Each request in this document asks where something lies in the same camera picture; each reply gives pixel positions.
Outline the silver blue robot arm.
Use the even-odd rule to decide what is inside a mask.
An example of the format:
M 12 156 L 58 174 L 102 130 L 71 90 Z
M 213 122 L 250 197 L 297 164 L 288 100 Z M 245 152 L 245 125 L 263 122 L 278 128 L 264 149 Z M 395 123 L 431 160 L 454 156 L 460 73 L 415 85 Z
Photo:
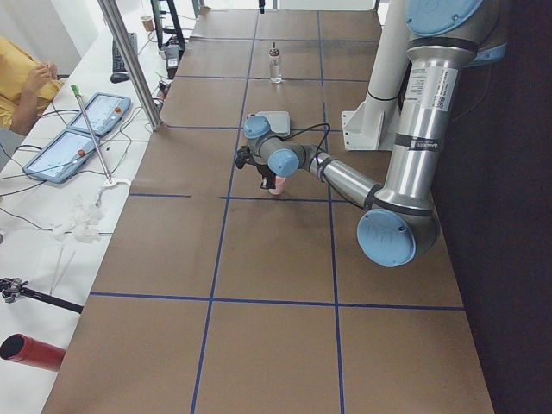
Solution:
M 431 185 L 461 72 L 500 60 L 507 45 L 507 1 L 393 1 L 379 41 L 365 100 L 342 113 L 349 150 L 387 150 L 378 183 L 318 145 L 292 142 L 262 114 L 244 124 L 238 168 L 255 166 L 264 188 L 306 170 L 363 209 L 357 240 L 385 267 L 430 249 L 439 234 Z

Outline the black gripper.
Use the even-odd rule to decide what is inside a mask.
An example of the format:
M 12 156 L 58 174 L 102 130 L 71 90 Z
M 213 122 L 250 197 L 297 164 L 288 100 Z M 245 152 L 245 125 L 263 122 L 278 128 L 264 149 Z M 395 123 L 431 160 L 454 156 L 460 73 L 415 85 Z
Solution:
M 271 171 L 267 164 L 257 164 L 256 168 L 261 175 L 260 188 L 264 190 L 274 190 L 276 188 L 276 174 Z

